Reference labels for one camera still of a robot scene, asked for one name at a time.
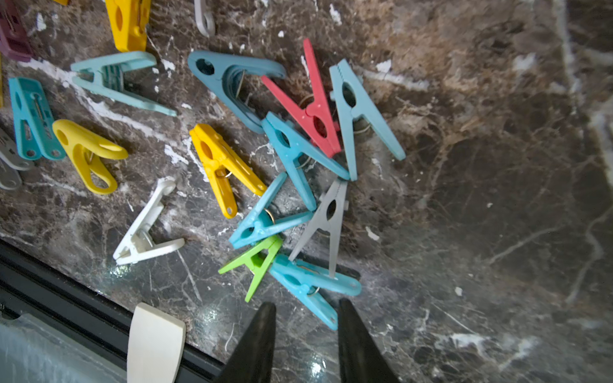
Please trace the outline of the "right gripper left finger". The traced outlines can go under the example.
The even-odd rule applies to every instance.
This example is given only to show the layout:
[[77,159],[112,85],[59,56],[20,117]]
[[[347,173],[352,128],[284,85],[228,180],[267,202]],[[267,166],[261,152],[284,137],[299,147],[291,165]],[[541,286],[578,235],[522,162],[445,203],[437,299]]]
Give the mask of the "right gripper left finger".
[[276,340],[276,305],[263,303],[215,382],[270,382]]

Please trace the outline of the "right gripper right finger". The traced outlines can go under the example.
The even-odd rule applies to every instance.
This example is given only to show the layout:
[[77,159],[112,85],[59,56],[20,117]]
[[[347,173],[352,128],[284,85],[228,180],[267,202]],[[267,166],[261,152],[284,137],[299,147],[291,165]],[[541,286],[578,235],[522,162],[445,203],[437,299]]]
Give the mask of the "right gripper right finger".
[[399,383],[348,298],[339,301],[338,354],[341,382]]

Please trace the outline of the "lime green clothespin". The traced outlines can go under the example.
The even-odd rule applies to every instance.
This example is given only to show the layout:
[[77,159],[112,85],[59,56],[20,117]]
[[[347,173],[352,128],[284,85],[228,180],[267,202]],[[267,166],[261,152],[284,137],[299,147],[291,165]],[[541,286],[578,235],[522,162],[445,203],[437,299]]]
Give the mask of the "lime green clothespin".
[[253,274],[250,287],[245,297],[245,302],[249,303],[283,244],[284,240],[279,236],[270,236],[226,263],[218,270],[218,273],[225,274],[238,267],[246,266]]

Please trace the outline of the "white clothespin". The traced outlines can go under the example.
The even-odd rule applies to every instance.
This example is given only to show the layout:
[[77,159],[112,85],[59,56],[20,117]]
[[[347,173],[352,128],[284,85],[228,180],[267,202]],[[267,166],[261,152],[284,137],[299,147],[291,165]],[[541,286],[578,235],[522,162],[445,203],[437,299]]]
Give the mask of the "white clothespin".
[[113,259],[118,266],[167,255],[178,251],[185,245],[183,238],[156,244],[149,234],[150,229],[164,210],[162,197],[173,192],[176,186],[176,181],[172,177],[158,180],[148,203],[143,207],[113,253]]

